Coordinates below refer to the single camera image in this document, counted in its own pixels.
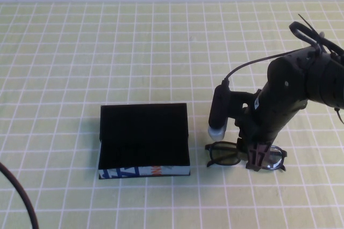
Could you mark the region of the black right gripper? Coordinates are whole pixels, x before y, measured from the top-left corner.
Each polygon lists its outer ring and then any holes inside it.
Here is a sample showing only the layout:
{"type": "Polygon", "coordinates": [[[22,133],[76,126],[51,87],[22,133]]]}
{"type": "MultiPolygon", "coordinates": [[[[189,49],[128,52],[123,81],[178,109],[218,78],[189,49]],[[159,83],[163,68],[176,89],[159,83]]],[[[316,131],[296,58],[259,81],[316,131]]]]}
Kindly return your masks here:
{"type": "Polygon", "coordinates": [[[299,97],[289,94],[275,94],[271,90],[259,90],[244,111],[244,116],[234,124],[240,128],[239,136],[251,137],[252,143],[246,147],[242,138],[237,138],[236,148],[247,154],[246,169],[268,170],[267,161],[270,148],[278,133],[299,111],[299,97]]]}

